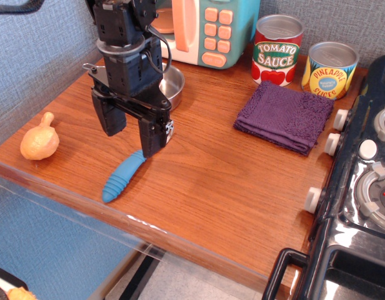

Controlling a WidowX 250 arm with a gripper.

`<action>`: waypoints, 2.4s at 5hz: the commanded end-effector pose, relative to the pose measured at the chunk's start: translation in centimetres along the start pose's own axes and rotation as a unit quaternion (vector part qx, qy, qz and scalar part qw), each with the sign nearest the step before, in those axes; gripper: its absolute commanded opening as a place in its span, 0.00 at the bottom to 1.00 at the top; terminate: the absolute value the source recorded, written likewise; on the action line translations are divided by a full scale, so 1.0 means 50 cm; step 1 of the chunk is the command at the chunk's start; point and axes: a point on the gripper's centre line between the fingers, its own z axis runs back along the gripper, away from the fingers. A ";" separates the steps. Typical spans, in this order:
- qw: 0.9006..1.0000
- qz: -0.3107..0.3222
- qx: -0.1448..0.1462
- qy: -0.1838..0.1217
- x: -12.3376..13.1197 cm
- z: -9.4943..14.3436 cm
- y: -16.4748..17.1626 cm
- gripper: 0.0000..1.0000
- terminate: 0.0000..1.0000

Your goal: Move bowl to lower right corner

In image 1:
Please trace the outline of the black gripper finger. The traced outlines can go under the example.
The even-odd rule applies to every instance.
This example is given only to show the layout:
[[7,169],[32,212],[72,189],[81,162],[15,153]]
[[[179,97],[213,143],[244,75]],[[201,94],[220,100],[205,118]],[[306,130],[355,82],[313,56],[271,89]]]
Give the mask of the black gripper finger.
[[91,96],[102,130],[108,136],[121,132],[126,127],[127,121],[124,111],[115,106],[115,98],[97,89],[92,90]]
[[151,158],[166,146],[166,132],[155,119],[142,118],[138,121],[142,154]]

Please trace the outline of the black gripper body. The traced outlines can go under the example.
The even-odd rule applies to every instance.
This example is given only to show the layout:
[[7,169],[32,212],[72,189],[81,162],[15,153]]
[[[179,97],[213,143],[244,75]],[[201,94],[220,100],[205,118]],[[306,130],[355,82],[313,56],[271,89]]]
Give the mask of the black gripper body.
[[163,67],[161,43],[157,37],[141,36],[134,43],[113,46],[97,40],[103,55],[109,86],[96,77],[93,89],[115,98],[115,106],[138,121],[155,119],[166,132],[166,143],[173,135],[171,103],[159,83],[167,71]]

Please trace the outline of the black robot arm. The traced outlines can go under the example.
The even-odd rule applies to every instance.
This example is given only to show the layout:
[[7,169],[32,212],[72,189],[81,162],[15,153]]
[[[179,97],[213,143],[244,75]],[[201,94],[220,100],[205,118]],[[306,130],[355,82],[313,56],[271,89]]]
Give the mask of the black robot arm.
[[126,117],[138,120],[142,154],[150,158],[173,133],[172,105],[159,88],[170,66],[163,65],[163,36],[152,27],[155,1],[88,1],[98,32],[104,67],[92,66],[92,103],[108,136],[121,132]]

